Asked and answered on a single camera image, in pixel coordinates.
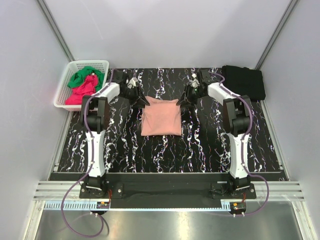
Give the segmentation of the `black folded t-shirt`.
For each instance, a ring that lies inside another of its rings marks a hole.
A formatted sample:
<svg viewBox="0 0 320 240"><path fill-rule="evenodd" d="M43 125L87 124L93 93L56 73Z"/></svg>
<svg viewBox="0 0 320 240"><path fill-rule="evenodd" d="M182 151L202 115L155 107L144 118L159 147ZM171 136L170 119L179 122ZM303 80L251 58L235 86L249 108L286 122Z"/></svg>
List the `black folded t-shirt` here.
<svg viewBox="0 0 320 240"><path fill-rule="evenodd" d="M223 85L235 94L247 95L252 102L265 100L266 92L260 70L224 65L221 73L225 78Z"/></svg>

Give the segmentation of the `small electronics module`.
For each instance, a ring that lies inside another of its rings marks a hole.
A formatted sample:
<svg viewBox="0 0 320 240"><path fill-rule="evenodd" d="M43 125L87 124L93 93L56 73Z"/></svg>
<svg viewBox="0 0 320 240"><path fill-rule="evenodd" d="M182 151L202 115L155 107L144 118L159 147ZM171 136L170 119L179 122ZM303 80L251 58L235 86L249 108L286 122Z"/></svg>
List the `small electronics module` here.
<svg viewBox="0 0 320 240"><path fill-rule="evenodd" d="M235 215L245 215L245 212L247 210L247 204L245 201L243 202L233 202L230 204L230 213Z"/></svg>
<svg viewBox="0 0 320 240"><path fill-rule="evenodd" d="M109 209L110 208L110 201L98 201L96 207L98 209Z"/></svg>

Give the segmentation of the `green crumpled t-shirt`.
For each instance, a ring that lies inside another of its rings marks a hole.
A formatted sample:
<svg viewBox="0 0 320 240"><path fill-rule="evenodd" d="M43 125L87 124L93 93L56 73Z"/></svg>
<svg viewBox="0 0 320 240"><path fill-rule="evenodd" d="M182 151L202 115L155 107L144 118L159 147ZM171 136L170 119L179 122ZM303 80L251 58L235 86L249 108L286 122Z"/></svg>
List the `green crumpled t-shirt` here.
<svg viewBox="0 0 320 240"><path fill-rule="evenodd" d="M98 83L95 84L95 90L99 91L103 87L105 74L92 66L85 66L74 73L67 86L71 89L79 87L85 82L85 78L91 74L95 74L98 78Z"/></svg>

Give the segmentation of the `white plastic basket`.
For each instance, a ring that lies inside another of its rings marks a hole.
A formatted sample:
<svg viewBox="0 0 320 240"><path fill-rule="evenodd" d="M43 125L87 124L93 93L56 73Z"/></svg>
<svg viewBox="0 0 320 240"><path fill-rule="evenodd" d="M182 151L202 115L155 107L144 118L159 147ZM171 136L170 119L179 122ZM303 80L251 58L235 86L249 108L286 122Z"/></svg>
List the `white plastic basket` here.
<svg viewBox="0 0 320 240"><path fill-rule="evenodd" d="M76 60L67 64L60 78L53 105L69 112L81 110L84 95L97 93L106 83L107 60Z"/></svg>

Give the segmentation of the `pink printed t-shirt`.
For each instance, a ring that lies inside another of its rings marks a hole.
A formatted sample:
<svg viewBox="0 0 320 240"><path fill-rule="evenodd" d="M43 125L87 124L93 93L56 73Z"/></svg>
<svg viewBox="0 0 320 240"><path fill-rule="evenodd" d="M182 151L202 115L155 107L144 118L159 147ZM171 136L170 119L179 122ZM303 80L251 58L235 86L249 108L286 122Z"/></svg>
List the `pink printed t-shirt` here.
<svg viewBox="0 0 320 240"><path fill-rule="evenodd" d="M162 100L150 96L145 97L150 105L146 105L141 115L141 136L182 135L181 108L178 99Z"/></svg>

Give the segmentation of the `left small electronics module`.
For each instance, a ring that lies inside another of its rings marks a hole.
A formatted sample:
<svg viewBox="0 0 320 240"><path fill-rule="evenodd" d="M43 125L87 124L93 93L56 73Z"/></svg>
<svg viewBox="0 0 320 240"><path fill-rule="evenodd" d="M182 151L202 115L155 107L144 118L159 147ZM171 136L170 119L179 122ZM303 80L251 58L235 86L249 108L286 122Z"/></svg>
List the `left small electronics module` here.
<svg viewBox="0 0 320 240"><path fill-rule="evenodd" d="M109 209L110 208L110 201L98 201L96 207L98 209Z"/></svg>

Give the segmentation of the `red crumpled t-shirt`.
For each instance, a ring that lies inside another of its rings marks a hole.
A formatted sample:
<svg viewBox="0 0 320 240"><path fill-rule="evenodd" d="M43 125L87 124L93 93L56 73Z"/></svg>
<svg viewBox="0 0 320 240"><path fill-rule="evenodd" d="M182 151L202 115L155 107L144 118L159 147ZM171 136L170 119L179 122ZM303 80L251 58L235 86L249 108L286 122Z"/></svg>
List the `red crumpled t-shirt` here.
<svg viewBox="0 0 320 240"><path fill-rule="evenodd" d="M99 83L97 75L87 75L82 85L72 89L72 94L65 100L66 105L81 105L86 95L93 95Z"/></svg>

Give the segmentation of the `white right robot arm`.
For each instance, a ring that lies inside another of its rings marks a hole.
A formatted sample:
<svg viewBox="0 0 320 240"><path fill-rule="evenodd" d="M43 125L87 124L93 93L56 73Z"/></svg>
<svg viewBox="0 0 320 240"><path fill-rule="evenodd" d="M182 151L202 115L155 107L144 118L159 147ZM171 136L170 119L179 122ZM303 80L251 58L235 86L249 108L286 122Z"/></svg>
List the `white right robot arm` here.
<svg viewBox="0 0 320 240"><path fill-rule="evenodd" d="M221 74L214 75L221 81L207 83L211 75L206 69L193 73L176 105L181 108L194 107L198 99L209 96L222 106L222 124L230 143L230 169L227 183L211 192L236 199L251 185L248 169L248 140L253 125L251 100L247 95L241 96L224 86L225 78Z"/></svg>

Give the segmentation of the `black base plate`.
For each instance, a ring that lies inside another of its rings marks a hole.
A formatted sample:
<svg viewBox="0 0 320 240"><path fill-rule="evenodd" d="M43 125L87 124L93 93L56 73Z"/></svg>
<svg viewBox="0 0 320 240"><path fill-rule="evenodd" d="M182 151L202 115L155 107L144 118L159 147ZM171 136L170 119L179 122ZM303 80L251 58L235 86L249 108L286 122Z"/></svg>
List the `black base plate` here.
<svg viewBox="0 0 320 240"><path fill-rule="evenodd" d="M221 200L242 201L243 198L246 200L257 198L253 185L244 194L238 196L228 194L219 196L212 192L212 190L219 190L224 184L178 181L108 182L113 209L213 209L222 207ZM101 201L107 198L85 197L81 199Z"/></svg>

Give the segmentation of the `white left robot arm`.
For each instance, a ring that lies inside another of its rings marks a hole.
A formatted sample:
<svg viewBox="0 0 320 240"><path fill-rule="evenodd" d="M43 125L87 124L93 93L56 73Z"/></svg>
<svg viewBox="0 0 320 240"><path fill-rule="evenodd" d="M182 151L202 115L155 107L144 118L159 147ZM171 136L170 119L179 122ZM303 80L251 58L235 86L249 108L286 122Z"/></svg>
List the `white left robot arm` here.
<svg viewBox="0 0 320 240"><path fill-rule="evenodd" d="M110 102L116 97L127 99L131 106L137 108L150 104L139 80L121 71L112 72L100 90L83 97L80 117L87 139L88 165L80 178L81 198L104 198L112 194L104 165L104 139L110 124Z"/></svg>

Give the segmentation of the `right small electronics module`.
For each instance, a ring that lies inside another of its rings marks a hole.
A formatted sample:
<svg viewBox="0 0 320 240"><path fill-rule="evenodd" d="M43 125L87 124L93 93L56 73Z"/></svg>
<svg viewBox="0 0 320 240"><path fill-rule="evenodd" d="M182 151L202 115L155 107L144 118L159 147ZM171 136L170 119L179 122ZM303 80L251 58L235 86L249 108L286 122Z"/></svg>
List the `right small electronics module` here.
<svg viewBox="0 0 320 240"><path fill-rule="evenodd" d="M245 212L247 210L247 204L245 201L243 202L233 202L230 204L230 213L235 215L245 215Z"/></svg>

